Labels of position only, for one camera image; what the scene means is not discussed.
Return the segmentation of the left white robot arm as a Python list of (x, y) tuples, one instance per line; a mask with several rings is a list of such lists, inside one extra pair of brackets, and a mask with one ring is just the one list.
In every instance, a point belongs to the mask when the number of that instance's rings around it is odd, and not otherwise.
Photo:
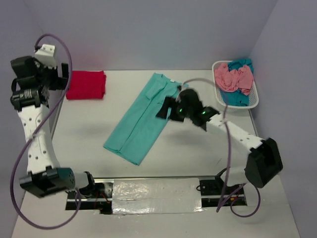
[(16, 74), (10, 101), (18, 112), (29, 143), (27, 175), (19, 179), (21, 188), (38, 198), (76, 188), (82, 196), (94, 196), (97, 185), (89, 172), (74, 173), (71, 168), (60, 166), (46, 119), (50, 114), (49, 91), (66, 89), (68, 64), (62, 63), (62, 76), (58, 75), (57, 67), (32, 56), (13, 59), (10, 64)]

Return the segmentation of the red t shirt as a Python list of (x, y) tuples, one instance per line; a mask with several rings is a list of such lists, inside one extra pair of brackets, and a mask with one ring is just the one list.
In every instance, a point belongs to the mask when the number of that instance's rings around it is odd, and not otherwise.
[(68, 100), (101, 100), (106, 93), (106, 75), (103, 71), (73, 71)]

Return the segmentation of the mint green t shirt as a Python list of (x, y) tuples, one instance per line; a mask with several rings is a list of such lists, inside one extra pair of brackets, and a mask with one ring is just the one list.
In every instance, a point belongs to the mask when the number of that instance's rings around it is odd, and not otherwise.
[(134, 165), (140, 165), (167, 124), (156, 114), (167, 96), (176, 98), (180, 82), (154, 73), (124, 114), (104, 148)]

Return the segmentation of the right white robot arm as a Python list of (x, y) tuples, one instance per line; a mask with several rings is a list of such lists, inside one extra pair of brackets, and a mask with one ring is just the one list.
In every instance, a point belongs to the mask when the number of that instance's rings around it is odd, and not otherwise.
[(156, 116), (179, 122), (188, 118), (210, 134), (226, 136), (229, 150), (234, 148), (244, 155), (241, 165), (228, 166), (216, 175), (215, 188), (221, 194), (228, 193), (237, 184), (250, 183), (256, 188), (263, 188), (283, 169), (275, 140), (254, 136), (228, 121), (213, 107), (203, 106), (193, 89), (181, 91), (178, 98), (165, 97)]

